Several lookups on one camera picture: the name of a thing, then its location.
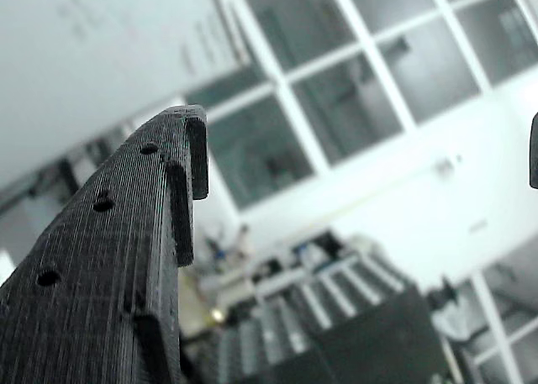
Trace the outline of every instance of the window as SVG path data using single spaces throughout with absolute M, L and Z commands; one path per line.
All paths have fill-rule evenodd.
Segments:
M 538 251 L 525 246 L 495 263 L 486 271 L 486 280 L 503 319 L 507 334 L 538 317 Z
M 515 360 L 520 369 L 523 382 L 533 384 L 538 380 L 538 331 L 525 336 L 522 340 L 516 342 L 512 349 Z
M 515 0 L 488 0 L 458 17 L 492 84 L 538 61 L 538 46 Z
M 417 122 L 479 93 L 443 19 L 411 29 L 381 51 Z
M 354 0 L 371 31 L 379 31 L 433 10 L 433 0 Z
M 295 92 L 331 164 L 401 131 L 364 55 L 299 82 Z
M 538 62 L 515 0 L 234 7 L 251 62 L 187 100 L 208 107 L 210 148 L 240 209 L 307 176 L 330 178 L 343 160 Z
M 208 137 L 219 169 L 240 208 L 312 173 L 275 98 L 211 124 Z
M 284 69 L 352 40 L 333 0 L 250 0 L 250 4 Z

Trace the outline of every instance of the light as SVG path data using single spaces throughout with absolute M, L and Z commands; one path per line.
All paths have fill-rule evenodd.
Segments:
M 217 323 L 222 323 L 224 321 L 224 314 L 218 308 L 211 310 L 211 315 Z

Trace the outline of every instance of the black 3d printed part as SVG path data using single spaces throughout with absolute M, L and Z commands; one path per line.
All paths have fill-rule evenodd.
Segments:
M 538 114 L 532 120 L 529 150 L 530 186 L 538 188 Z
M 208 194 L 206 120 L 172 107 L 95 172 L 0 287 L 0 383 L 176 383 L 177 267 Z

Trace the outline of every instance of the mounting hole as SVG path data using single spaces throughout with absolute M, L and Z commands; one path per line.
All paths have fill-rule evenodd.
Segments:
M 157 146 L 153 142 L 148 142 L 148 143 L 145 143 L 140 148 L 140 153 L 142 153 L 143 155 L 152 155 L 153 153 L 156 153 L 158 150 L 159 150 L 159 146 Z
M 114 206 L 114 202 L 109 197 L 100 197 L 98 200 L 93 204 L 93 210 L 96 212 L 106 212 Z
M 60 274 L 56 271 L 45 271 L 37 277 L 37 284 L 42 287 L 54 286 L 60 281 Z

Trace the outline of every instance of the glass pane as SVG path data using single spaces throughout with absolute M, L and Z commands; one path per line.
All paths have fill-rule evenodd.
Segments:
M 538 239 L 519 247 L 485 273 L 508 334 L 538 317 Z
M 514 0 L 489 0 L 458 18 L 492 84 L 538 61 L 538 46 Z
M 295 92 L 331 164 L 401 130 L 364 55 L 298 83 Z
M 512 346 L 515 360 L 525 384 L 538 382 L 538 331 L 534 331 Z
M 333 0 L 250 0 L 284 69 L 352 41 Z
M 480 366 L 483 384 L 510 384 L 501 356 L 497 355 Z
M 417 122 L 479 93 L 442 19 L 410 30 L 381 50 Z
M 462 341 L 462 347 L 471 355 L 479 355 L 492 349 L 495 339 L 471 282 L 466 281 L 457 288 L 458 304 L 465 319 L 468 339 Z
M 187 102 L 189 104 L 200 104 L 205 108 L 211 108 L 266 80 L 263 70 L 248 45 L 247 49 L 249 51 L 250 63 L 228 76 L 221 77 L 215 82 L 187 94 Z
M 209 125 L 209 146 L 243 208 L 311 174 L 273 97 Z
M 432 0 L 354 0 L 371 31 L 379 31 L 435 8 Z

